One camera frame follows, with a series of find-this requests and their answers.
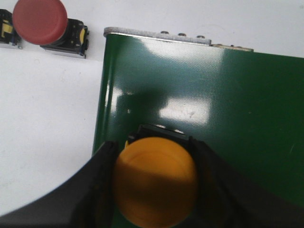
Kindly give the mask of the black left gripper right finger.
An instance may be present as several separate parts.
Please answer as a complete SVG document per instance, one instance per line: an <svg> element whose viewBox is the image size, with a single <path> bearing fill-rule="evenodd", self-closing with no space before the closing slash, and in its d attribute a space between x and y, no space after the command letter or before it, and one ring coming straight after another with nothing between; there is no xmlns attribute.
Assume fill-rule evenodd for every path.
<svg viewBox="0 0 304 228"><path fill-rule="evenodd" d="M199 215L213 228L302 228L304 209L259 187L204 142L189 138L199 178Z"/></svg>

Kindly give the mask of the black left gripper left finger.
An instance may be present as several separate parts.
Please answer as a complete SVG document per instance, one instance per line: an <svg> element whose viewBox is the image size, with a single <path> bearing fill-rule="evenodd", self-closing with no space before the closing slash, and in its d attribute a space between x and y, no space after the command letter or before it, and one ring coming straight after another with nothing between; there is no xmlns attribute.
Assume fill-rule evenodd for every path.
<svg viewBox="0 0 304 228"><path fill-rule="evenodd" d="M62 185L1 216L2 228L109 228L114 215L112 171L118 143L107 141Z"/></svg>

